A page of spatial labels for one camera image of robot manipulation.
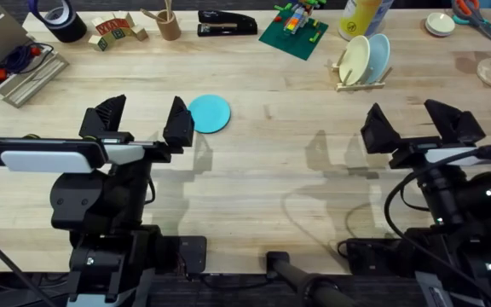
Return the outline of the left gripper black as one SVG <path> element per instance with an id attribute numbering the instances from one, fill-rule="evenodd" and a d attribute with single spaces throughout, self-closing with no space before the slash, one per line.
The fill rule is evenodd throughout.
<path id="1" fill-rule="evenodd" d="M 102 138 L 118 132 L 126 96 L 110 97 L 89 107 L 79 129 L 81 137 Z M 147 146 L 147 155 L 112 164 L 108 173 L 64 173 L 50 190 L 51 225 L 70 232 L 119 232 L 142 223 L 143 208 L 154 202 L 153 163 L 169 163 L 194 139 L 194 120 L 181 97 L 175 96 L 163 131 L 163 142 Z"/>

